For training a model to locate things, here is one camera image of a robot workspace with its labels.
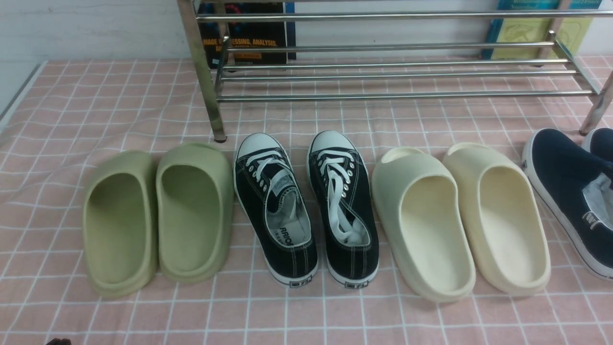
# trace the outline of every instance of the white wall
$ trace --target white wall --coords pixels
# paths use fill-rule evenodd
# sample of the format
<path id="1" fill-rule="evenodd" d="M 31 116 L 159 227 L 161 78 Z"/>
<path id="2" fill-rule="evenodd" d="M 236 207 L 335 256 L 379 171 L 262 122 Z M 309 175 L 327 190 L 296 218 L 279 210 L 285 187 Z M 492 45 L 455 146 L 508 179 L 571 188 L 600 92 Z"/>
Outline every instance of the white wall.
<path id="1" fill-rule="evenodd" d="M 0 6 L 0 60 L 189 56 L 175 0 L 0 1 L 3 2 Z M 300 2 L 296 4 L 296 11 L 492 10 L 496 2 Z M 613 2 L 603 0 L 601 8 L 613 9 Z M 487 20 L 301 22 L 297 24 L 297 42 L 300 45 L 478 42 L 485 37 L 488 25 Z M 613 31 L 607 29 L 611 25 L 613 18 L 595 20 L 580 53 L 613 53 Z M 406 52 L 386 54 L 404 55 Z"/>

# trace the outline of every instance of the slide sandal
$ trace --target slide sandal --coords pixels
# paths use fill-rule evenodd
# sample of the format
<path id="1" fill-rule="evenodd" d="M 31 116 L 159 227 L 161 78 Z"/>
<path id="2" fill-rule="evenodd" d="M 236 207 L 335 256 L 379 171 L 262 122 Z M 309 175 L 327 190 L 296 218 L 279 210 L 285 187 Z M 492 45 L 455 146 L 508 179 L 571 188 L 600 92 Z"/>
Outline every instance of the slide sandal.
<path id="1" fill-rule="evenodd" d="M 551 273 L 549 250 L 528 178 L 502 153 L 463 143 L 443 158 L 460 191 L 460 212 L 477 267 L 498 289 L 527 296 Z"/>
<path id="2" fill-rule="evenodd" d="M 375 166 L 373 199 L 406 283 L 434 302 L 457 301 L 474 287 L 475 268 L 451 173 L 410 147 Z"/>
<path id="3" fill-rule="evenodd" d="M 92 288 L 103 297 L 132 293 L 158 269 L 155 164 L 127 151 L 98 166 L 85 187 L 83 250 Z"/>
<path id="4" fill-rule="evenodd" d="M 234 210 L 232 168 L 206 144 L 170 150 L 156 177 L 159 262 L 178 282 L 197 282 L 219 271 L 230 245 Z"/>

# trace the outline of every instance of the olive green slide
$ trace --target olive green slide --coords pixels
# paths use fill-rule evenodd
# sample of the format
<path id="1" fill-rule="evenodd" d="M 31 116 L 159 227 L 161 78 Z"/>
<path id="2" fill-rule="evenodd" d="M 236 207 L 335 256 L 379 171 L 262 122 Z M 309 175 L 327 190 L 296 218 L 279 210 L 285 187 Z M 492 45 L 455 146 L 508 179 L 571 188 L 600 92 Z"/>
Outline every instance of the olive green slide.
<path id="1" fill-rule="evenodd" d="M 158 269 L 155 169 L 148 153 L 123 152 L 85 187 L 83 250 L 91 286 L 103 297 L 140 289 Z"/>
<path id="2" fill-rule="evenodd" d="M 162 272 L 178 282 L 217 273 L 226 261 L 234 210 L 226 157 L 206 144 L 174 148 L 160 161 L 156 189 Z"/>

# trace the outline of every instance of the pink checkered tablecloth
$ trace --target pink checkered tablecloth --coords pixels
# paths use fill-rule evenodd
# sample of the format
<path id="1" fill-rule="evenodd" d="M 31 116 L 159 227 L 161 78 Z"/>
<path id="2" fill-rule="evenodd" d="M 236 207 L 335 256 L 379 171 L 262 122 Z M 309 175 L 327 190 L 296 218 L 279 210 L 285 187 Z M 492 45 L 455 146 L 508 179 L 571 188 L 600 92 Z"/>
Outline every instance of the pink checkered tablecloth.
<path id="1" fill-rule="evenodd" d="M 613 56 L 581 62 L 602 83 Z M 567 78 L 475 78 L 228 84 L 226 91 L 526 88 L 577 85 Z M 265 131 L 277 138 L 291 156 L 323 253 L 305 172 L 317 132 L 345 133 L 370 169 L 392 147 L 419 147 L 440 158 L 462 141 L 491 145 L 518 161 L 536 129 L 559 128 L 579 139 L 575 133 L 590 105 L 584 98 L 231 104 L 223 105 L 228 141 L 215 145 L 232 159 L 248 134 Z M 603 125 L 613 124 L 609 114 Z M 588 273 L 544 208 L 552 275 L 547 289 L 530 298 L 510 298 L 479 276 L 473 294 L 458 303 L 428 302 L 404 282 L 382 231 L 379 273 L 366 289 L 340 287 L 320 260 L 310 284 L 286 290 L 272 279 L 236 203 L 229 257 L 213 279 L 184 285 L 158 274 L 138 293 L 101 299 L 88 285 L 82 255 L 84 180 L 122 150 L 159 158 L 183 141 L 212 142 L 191 61 L 56 61 L 43 67 L 0 136 L 2 344 L 43 345 L 56 337 L 76 345 L 613 343 L 613 284 Z"/>

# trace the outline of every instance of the stainless steel rack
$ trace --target stainless steel rack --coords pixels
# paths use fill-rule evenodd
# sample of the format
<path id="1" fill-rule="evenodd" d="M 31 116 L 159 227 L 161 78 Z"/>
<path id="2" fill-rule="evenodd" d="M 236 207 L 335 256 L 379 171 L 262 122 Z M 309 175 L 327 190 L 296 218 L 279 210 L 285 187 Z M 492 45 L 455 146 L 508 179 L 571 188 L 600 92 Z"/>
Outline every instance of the stainless steel rack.
<path id="1" fill-rule="evenodd" d="M 572 54 L 556 36 L 556 31 L 564 18 L 571 17 L 613 17 L 613 10 L 568 10 L 571 0 L 561 0 L 557 10 L 513 10 L 493 12 L 378 12 L 378 13 L 338 13 L 338 14 L 225 14 L 222 2 L 216 3 L 214 15 L 197 15 L 192 0 L 177 0 L 200 90 L 207 108 L 209 121 L 213 129 L 215 141 L 224 142 L 227 136 L 219 111 L 219 103 L 239 102 L 297 102 L 297 101 L 343 101 L 372 99 L 424 99 L 424 98 L 474 98 L 474 97 L 570 97 L 588 96 L 593 106 L 587 114 L 585 122 L 579 129 L 587 134 L 596 127 L 607 107 L 613 100 L 613 72 L 600 88 L 593 83 L 585 72 L 576 64 Z M 395 44 L 395 45 L 347 45 L 347 46 L 312 46 L 312 47 L 232 47 L 228 33 L 228 22 L 271 22 L 271 21 L 320 21 L 320 20 L 382 20 L 382 19 L 474 19 L 474 18 L 553 18 L 550 30 L 543 42 L 500 42 L 500 43 L 445 43 L 445 44 Z M 212 22 L 219 25 L 222 34 L 223 47 L 215 81 L 208 68 L 198 22 Z M 484 48 L 540 48 L 537 59 L 530 60 L 474 60 L 474 61 L 432 61 L 407 63 L 344 63 L 344 64 L 303 64 L 303 65 L 258 65 L 237 66 L 227 64 L 233 53 L 289 53 L 289 52 L 360 52 L 385 50 L 433 50 L 433 49 L 484 49 Z M 549 59 L 553 50 L 558 58 Z M 411 73 L 376 73 L 347 75 L 252 75 L 239 74 L 242 71 L 271 71 L 297 69 L 368 69 L 368 68 L 408 68 L 433 66 L 542 66 L 560 64 L 561 69 L 535 70 L 496 70 L 496 71 L 461 71 L 461 72 L 411 72 Z M 455 91 L 455 92 L 420 92 L 420 93 L 360 93 L 333 95 L 260 95 L 260 96 L 224 96 L 224 83 L 231 82 L 292 82 L 319 80 L 369 80 L 369 79 L 416 79 L 416 78 L 459 78 L 459 77 L 534 77 L 534 76 L 572 76 L 579 89 L 577 90 L 525 90 L 525 91 Z"/>

